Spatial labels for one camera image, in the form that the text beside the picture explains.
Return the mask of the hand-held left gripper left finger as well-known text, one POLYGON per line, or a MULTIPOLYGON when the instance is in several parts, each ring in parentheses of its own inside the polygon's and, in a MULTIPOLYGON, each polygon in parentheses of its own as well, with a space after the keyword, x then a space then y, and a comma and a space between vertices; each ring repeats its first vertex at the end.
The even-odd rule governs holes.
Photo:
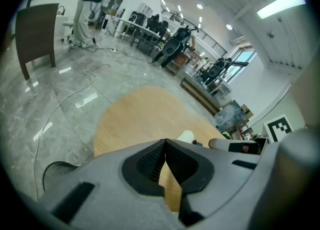
POLYGON ((106 153, 65 176, 41 198, 53 230, 183 230, 159 185, 165 141, 106 153))

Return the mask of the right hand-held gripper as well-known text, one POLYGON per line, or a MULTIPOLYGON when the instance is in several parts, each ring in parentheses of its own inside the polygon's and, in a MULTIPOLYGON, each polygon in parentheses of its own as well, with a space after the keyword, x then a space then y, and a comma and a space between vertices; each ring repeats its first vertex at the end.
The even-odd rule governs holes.
POLYGON ((292 126, 285 114, 268 120, 263 124, 262 133, 253 140, 235 140, 213 138, 208 146, 211 149, 233 153, 261 155, 267 145, 280 142, 287 134, 292 132, 292 126))

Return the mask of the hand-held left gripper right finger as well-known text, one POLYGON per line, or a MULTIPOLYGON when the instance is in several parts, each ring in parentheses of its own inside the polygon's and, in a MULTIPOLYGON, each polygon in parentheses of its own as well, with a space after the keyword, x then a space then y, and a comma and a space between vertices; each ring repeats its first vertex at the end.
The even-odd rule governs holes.
POLYGON ((260 156, 166 139, 165 162, 181 188, 179 220, 194 225, 223 206, 247 181, 260 156))

